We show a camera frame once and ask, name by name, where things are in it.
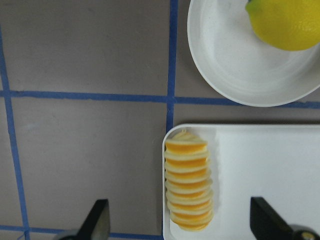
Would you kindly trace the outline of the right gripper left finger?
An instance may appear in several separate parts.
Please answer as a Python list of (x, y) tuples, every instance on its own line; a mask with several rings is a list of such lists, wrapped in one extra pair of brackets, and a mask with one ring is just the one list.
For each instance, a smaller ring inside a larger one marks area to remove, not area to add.
[(54, 240), (107, 240), (111, 231), (108, 199), (98, 199), (81, 227), (58, 233)]

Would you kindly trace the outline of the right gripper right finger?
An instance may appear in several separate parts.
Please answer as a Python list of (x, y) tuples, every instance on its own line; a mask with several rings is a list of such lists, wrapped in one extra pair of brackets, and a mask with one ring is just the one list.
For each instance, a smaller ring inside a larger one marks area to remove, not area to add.
[(250, 230), (257, 240), (318, 240), (320, 235), (304, 226), (289, 225), (261, 196), (250, 198)]

